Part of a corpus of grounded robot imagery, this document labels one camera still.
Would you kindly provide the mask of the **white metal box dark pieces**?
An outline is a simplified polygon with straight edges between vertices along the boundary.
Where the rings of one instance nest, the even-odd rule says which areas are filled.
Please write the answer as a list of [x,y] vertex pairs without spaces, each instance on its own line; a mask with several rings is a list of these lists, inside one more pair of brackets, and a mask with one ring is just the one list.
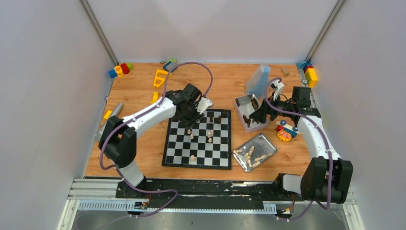
[[234,108],[246,133],[265,129],[269,122],[260,123],[249,118],[249,115],[259,108],[260,104],[254,94],[247,94],[234,99]]

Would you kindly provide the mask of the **black white chessboard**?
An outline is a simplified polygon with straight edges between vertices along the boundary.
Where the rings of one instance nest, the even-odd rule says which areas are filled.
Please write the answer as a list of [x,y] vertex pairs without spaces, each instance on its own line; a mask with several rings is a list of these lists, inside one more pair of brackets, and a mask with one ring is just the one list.
[[162,166],[231,170],[231,139],[231,110],[208,109],[189,130],[171,118]]

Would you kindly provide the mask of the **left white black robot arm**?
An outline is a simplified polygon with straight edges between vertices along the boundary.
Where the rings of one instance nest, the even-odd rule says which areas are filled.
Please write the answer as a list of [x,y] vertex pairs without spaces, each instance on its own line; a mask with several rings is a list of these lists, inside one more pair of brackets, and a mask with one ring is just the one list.
[[128,192],[135,198],[146,194],[145,178],[136,161],[137,139],[158,123],[176,118],[186,129],[193,128],[213,102],[192,84],[183,90],[168,91],[158,101],[145,109],[119,118],[111,116],[99,141],[101,154],[112,160],[114,167],[128,186]]

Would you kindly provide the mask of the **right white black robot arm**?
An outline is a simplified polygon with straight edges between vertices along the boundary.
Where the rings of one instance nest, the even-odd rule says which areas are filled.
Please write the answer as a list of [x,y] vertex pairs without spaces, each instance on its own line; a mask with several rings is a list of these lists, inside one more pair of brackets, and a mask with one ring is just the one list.
[[293,88],[290,100],[270,96],[249,115],[260,123],[275,120],[278,116],[290,118],[305,139],[311,161],[302,176],[279,173],[275,178],[273,193],[286,200],[292,193],[304,200],[343,204],[347,199],[353,165],[334,150],[322,125],[319,110],[311,106],[311,89]]

